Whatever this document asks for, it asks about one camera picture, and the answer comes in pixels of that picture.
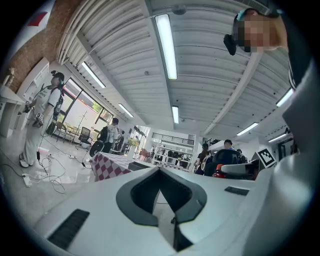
checkered tablecloth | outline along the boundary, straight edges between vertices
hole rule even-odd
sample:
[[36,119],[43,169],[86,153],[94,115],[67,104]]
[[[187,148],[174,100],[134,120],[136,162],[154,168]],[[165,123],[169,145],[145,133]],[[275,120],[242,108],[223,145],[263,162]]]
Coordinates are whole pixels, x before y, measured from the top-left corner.
[[131,172],[128,165],[132,161],[129,161],[124,155],[98,152],[89,162],[96,177],[95,181],[102,181]]

ceiling light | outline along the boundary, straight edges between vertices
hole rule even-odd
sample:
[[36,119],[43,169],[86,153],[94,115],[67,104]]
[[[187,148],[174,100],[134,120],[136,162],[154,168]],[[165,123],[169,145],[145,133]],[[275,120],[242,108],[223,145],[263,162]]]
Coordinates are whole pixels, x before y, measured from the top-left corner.
[[155,17],[169,79],[177,79],[176,56],[168,14]]
[[172,113],[173,113],[173,121],[176,124],[179,124],[179,108],[178,108],[178,106],[172,106]]
[[277,107],[280,107],[283,103],[287,101],[287,99],[290,98],[290,96],[294,93],[292,89],[288,90],[285,95],[276,103]]
[[237,136],[240,136],[242,134],[245,134],[246,132],[250,131],[252,128],[256,127],[258,124],[256,122],[254,122],[253,124],[251,124],[248,128],[244,129],[243,131],[239,132],[237,134]]
[[124,105],[122,105],[121,103],[118,104],[131,118],[133,118],[134,116],[124,107]]
[[284,136],[286,136],[286,134],[282,134],[282,135],[280,135],[279,137],[276,137],[276,138],[273,138],[273,139],[269,140],[268,142],[274,142],[274,141],[276,141],[277,139],[280,139],[280,138],[282,138],[282,137],[284,137]]
[[100,81],[100,79],[96,76],[96,74],[91,70],[87,63],[82,62],[82,66],[85,70],[92,76],[92,78],[102,87],[105,88],[106,86]]

power strip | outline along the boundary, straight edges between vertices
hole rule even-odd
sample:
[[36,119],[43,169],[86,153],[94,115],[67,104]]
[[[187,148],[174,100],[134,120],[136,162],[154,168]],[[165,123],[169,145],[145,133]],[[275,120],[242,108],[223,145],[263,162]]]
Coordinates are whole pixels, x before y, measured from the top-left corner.
[[23,177],[23,181],[25,183],[25,185],[30,188],[32,186],[32,182],[29,178],[29,175],[27,173],[22,173],[22,177]]

white suit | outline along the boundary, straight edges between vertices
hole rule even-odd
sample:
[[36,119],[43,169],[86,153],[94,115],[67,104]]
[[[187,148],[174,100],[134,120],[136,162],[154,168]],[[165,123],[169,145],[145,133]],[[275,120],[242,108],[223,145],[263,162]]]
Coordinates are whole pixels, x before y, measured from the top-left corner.
[[52,109],[52,111],[44,118],[43,126],[41,126],[40,128],[33,127],[33,124],[36,120],[36,115],[37,113],[43,114],[49,104],[55,107],[60,98],[60,94],[61,92],[57,88],[52,90],[44,87],[39,90],[39,93],[36,96],[36,104],[34,106],[33,113],[30,114],[31,118],[26,131],[26,138],[23,149],[24,161],[30,166],[32,166],[35,162],[37,149],[39,147],[42,136],[44,136],[45,134],[48,124],[51,123],[54,110]]

brick wall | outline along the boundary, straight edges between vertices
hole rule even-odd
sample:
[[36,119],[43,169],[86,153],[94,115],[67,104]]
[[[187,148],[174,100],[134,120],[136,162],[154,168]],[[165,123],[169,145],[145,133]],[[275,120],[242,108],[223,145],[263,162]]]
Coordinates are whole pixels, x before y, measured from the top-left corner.
[[51,63],[56,59],[57,48],[67,23],[82,0],[57,0],[52,8],[47,26],[27,41],[13,56],[9,67],[14,68],[11,90],[17,92],[21,83],[35,65],[46,57]]

